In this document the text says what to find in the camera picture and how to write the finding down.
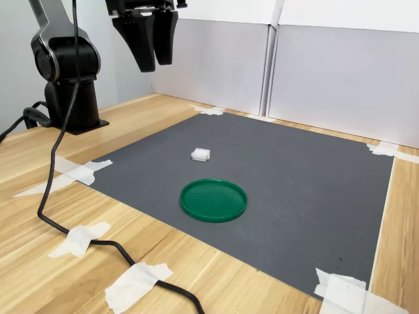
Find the white cube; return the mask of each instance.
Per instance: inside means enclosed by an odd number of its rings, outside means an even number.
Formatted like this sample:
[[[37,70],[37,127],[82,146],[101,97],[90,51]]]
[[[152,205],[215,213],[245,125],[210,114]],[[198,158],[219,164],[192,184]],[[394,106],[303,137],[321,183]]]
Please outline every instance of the white cube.
[[[210,158],[210,150],[203,149],[203,148],[196,148],[192,152],[191,157],[193,160],[198,160],[199,162],[206,162]]]

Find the wooden tabletop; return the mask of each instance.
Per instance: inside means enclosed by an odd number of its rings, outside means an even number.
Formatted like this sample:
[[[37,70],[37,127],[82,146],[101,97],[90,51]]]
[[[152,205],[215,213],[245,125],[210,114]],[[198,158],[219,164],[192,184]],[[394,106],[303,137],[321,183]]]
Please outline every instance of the wooden tabletop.
[[[84,164],[198,114],[190,104],[211,107],[154,94],[103,109],[100,116],[109,126],[66,134],[57,154]],[[82,258],[49,258],[65,235],[37,217],[42,195],[13,198],[46,181],[58,134],[54,128],[34,128],[0,144],[0,313],[111,313],[104,290],[129,267],[114,247],[89,247]],[[419,155],[414,148],[399,150]],[[390,181],[371,291],[419,313],[419,164],[395,160]],[[101,239],[118,241],[136,262],[167,263],[173,271],[167,282],[195,294],[206,313],[318,313],[321,307],[285,283],[78,182],[52,193],[44,214],[68,229],[108,222],[112,228]],[[127,311],[134,312],[194,313],[194,306],[154,287]]]

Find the tape strip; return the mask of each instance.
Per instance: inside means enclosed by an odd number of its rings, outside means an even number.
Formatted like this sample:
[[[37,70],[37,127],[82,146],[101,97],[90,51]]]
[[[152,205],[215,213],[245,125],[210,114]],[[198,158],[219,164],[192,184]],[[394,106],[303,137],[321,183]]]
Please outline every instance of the tape strip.
[[[122,313],[149,292],[158,280],[164,281],[172,274],[166,264],[135,264],[105,290],[107,305],[114,314]]]
[[[371,144],[367,144],[367,146],[369,150],[372,151],[375,155],[394,156],[397,159],[402,159],[408,162],[414,162],[415,164],[419,164],[419,156],[399,152],[399,145],[397,144],[380,142],[377,146]]]
[[[395,304],[365,290],[364,281],[328,274],[316,268],[319,284],[314,293],[324,297],[320,314],[409,314]]]
[[[266,122],[276,121],[276,119],[274,119],[274,118],[269,118],[267,116],[257,116],[256,114],[248,114],[247,117],[252,118],[252,119],[256,119],[256,120],[260,120],[260,121],[266,121]]]
[[[94,226],[77,226],[69,231],[67,238],[55,250],[53,250],[49,257],[60,257],[64,254],[71,253],[74,256],[82,257],[87,251],[89,243],[93,239],[99,239],[106,231],[111,228],[111,225],[106,222],[99,222]]]
[[[112,161],[106,160],[105,162],[88,162],[84,165],[75,164],[70,160],[66,160],[60,156],[56,156],[55,170],[61,172],[62,175],[55,177],[52,180],[50,193],[53,193],[61,188],[70,185],[74,181],[79,181],[85,185],[91,185],[94,182],[94,172],[107,167],[112,164]],[[25,196],[32,194],[44,193],[46,182],[38,184],[29,190],[19,193],[15,196]]]
[[[203,108],[195,105],[190,105],[194,107],[195,111],[200,111],[202,114],[213,115],[216,114],[217,116],[221,116],[224,113],[224,108],[214,107],[214,108]]]

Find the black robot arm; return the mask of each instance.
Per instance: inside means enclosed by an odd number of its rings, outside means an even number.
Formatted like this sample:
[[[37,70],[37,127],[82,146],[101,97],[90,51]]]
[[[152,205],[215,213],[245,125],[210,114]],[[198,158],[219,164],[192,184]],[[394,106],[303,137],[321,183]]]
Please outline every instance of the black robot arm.
[[[74,25],[60,0],[29,0],[39,24],[31,41],[38,72],[48,81],[45,98],[50,122],[44,126],[61,128],[73,87],[80,81],[79,93],[69,118],[67,131],[80,134],[109,123],[99,119],[94,80],[100,70],[100,55],[87,33],[79,28],[79,78],[75,64]],[[141,72],[172,64],[173,35],[177,12],[173,0],[105,0],[114,27],[129,46]],[[183,8],[185,0],[177,0]],[[33,114],[36,120],[41,115]]]

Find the green petri dish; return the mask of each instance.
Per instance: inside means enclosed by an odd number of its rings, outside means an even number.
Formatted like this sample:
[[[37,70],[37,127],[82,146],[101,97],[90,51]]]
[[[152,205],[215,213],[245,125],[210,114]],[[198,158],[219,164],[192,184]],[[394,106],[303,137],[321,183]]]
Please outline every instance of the green petri dish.
[[[226,222],[246,210],[247,196],[242,188],[220,179],[202,179],[182,189],[180,203],[190,216],[206,222]]]

